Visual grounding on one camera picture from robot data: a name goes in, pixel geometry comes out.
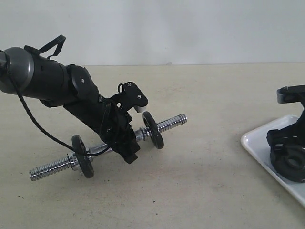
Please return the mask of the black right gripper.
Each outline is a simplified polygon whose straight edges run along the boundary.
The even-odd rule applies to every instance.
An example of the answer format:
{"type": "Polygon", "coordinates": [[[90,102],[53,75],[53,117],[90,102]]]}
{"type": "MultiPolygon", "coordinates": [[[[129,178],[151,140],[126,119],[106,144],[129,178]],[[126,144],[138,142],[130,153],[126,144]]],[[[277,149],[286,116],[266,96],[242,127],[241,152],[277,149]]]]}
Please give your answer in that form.
{"type": "Polygon", "coordinates": [[[305,107],[295,124],[282,129],[271,129],[267,132],[267,142],[273,146],[273,156],[287,156],[291,151],[300,151],[305,142],[305,107]]]}

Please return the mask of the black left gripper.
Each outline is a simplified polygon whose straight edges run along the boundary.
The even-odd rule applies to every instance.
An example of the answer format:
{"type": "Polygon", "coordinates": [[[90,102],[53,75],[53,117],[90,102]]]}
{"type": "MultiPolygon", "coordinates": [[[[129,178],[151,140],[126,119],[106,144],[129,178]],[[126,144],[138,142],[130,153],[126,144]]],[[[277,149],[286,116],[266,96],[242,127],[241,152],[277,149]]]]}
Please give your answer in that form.
{"type": "Polygon", "coordinates": [[[131,164],[138,158],[136,152],[140,150],[136,134],[130,125],[131,116],[120,101],[101,96],[99,102],[103,107],[99,137],[104,142],[104,148],[99,154],[114,151],[126,163],[131,164]]]}

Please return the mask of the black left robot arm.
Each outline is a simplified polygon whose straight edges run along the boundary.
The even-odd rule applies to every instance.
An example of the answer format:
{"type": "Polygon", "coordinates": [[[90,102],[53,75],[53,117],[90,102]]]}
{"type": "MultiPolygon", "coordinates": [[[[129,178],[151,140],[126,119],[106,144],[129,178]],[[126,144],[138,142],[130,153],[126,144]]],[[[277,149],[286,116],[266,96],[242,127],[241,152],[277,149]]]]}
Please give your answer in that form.
{"type": "Polygon", "coordinates": [[[124,161],[137,159],[140,146],[125,108],[123,85],[110,98],[100,95],[88,70],[62,65],[29,49],[11,47],[0,52],[0,90],[41,101],[48,108],[63,107],[99,135],[124,161]]]}

